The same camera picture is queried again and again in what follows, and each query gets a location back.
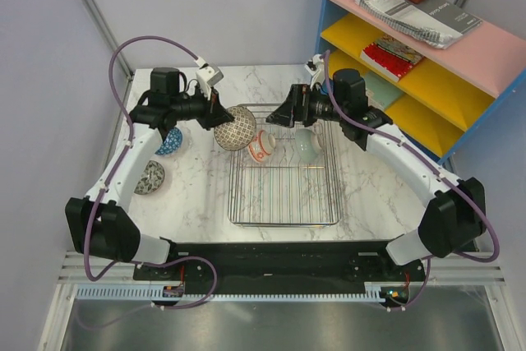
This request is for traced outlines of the brown patterned bowl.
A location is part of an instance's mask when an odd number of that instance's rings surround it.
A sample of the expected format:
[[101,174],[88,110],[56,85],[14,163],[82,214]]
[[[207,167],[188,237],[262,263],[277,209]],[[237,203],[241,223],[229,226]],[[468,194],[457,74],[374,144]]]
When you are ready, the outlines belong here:
[[234,117],[214,129],[217,144],[227,151],[238,151],[248,146],[256,135],[256,119],[244,106],[233,106],[227,111]]

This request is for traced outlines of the green glass bowl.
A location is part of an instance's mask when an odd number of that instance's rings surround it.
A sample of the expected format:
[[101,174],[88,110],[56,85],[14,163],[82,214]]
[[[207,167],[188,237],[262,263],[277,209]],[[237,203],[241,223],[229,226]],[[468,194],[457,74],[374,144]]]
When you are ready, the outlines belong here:
[[297,129],[294,142],[301,160],[306,163],[315,161],[323,150],[319,136],[310,129]]

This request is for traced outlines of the orange patterned glass bowl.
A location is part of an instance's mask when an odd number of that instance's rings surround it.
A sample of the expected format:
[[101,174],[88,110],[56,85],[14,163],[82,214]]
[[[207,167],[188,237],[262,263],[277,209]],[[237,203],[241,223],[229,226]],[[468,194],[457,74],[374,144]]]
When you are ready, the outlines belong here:
[[267,162],[276,149],[275,136],[266,130],[259,130],[247,146],[247,153],[257,164]]

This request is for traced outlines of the blue patterned bowl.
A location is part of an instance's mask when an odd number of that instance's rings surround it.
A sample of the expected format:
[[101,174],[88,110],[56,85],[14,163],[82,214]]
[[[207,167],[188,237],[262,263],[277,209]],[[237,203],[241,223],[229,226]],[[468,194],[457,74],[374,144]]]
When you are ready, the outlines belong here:
[[169,131],[162,145],[155,152],[158,156],[170,156],[177,152],[183,141],[183,134],[178,127],[173,128]]

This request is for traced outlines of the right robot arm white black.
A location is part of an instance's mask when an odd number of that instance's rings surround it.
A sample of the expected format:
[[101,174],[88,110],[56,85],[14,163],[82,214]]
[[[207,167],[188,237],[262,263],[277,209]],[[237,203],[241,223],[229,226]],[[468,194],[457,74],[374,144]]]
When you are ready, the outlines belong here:
[[292,85],[266,121],[287,128],[338,122],[348,140],[388,164],[412,188],[425,208],[423,217],[416,229],[387,243],[386,254],[376,259],[378,274],[393,280],[412,261],[451,253],[466,257],[463,247],[488,228],[483,185],[443,169],[407,140],[389,116],[368,103],[357,70],[338,70],[325,81],[325,94],[316,86]]

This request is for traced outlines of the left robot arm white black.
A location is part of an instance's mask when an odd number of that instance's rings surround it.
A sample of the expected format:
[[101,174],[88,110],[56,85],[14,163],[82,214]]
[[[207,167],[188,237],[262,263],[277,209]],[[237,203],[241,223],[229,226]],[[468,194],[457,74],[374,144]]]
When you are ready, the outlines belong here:
[[157,67],[150,72],[150,88],[129,113],[128,137],[85,197],[71,198],[66,204],[77,252],[111,261],[152,263],[161,279],[178,275],[180,260],[169,252],[170,242],[141,233],[127,211],[150,158],[178,122],[196,120],[210,130],[234,120],[215,89],[222,78],[216,66],[204,64],[196,71],[197,85],[189,95],[180,86],[186,77],[178,69]]

